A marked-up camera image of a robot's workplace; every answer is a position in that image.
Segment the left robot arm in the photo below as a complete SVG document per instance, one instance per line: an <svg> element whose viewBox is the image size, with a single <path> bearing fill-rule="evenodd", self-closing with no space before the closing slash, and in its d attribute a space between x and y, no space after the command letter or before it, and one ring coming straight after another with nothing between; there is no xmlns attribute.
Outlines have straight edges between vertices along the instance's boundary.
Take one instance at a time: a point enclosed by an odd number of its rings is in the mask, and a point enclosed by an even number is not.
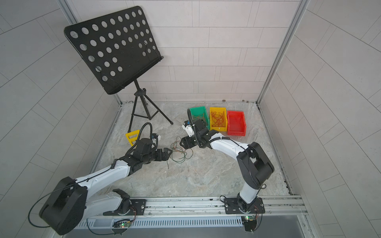
<svg viewBox="0 0 381 238"><path fill-rule="evenodd" d="M168 161L173 151L158 148L159 136L153 132L148 138L137 137L126 154L115 159L110 166L79 178L66 177L45 197L39 217L59 235L72 231L82 220L95 215L132 215L116 223L117 228L135 221L143 206L135 205L128 193L114 189L105 195L96 193L112 183L131 176L143 165Z"/></svg>

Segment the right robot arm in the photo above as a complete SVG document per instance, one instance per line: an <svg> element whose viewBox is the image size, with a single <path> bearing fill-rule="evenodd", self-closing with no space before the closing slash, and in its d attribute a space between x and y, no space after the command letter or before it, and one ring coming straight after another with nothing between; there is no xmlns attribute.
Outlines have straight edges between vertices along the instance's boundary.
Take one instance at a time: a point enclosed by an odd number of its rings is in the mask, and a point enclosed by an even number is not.
<svg viewBox="0 0 381 238"><path fill-rule="evenodd" d="M275 171L262 147L256 142L240 143L216 130L210 131L203 120L193 120L190 109L187 115L189 120L183 124L183 129L188 135L181 139L180 145L184 149L195 146L214 149L235 159L245 181L237 195L237 205L243 213L253 212L259 191Z"/></svg>

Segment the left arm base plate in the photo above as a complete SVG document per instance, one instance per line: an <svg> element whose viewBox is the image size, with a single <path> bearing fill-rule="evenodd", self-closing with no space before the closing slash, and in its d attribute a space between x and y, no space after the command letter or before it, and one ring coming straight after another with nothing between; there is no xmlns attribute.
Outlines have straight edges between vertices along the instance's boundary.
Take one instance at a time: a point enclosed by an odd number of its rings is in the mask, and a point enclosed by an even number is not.
<svg viewBox="0 0 381 238"><path fill-rule="evenodd" d="M123 199L116 210L104 212L103 216L140 216L144 214L146 202L146 199Z"/></svg>

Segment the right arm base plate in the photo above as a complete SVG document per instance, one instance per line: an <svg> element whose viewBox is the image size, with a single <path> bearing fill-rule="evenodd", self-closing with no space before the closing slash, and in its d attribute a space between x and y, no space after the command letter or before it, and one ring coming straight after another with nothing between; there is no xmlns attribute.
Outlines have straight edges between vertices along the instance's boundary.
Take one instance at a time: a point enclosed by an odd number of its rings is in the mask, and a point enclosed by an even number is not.
<svg viewBox="0 0 381 238"><path fill-rule="evenodd" d="M224 198L226 214L264 214L266 212L263 200L256 197L252 203L246 203L241 198Z"/></svg>

